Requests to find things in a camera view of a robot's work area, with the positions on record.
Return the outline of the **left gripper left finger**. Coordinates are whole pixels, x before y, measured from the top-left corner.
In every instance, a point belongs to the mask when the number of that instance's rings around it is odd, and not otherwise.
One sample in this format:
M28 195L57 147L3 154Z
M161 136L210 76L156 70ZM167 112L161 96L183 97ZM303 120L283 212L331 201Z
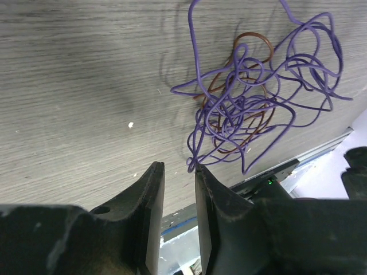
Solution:
M91 211L1 205L2 274L157 274L165 165Z

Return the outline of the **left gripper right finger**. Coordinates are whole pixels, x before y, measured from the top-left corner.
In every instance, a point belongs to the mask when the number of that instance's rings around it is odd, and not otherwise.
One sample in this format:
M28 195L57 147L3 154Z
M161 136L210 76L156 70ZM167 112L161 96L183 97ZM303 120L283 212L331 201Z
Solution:
M365 274L366 201L249 202L195 173L203 274Z

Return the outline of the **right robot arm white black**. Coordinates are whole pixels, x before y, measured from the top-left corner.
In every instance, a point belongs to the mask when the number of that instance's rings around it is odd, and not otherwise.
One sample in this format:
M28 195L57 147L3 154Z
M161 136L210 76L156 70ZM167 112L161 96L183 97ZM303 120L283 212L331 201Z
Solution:
M366 200L366 146L348 150L344 156L349 168L341 179L349 199Z

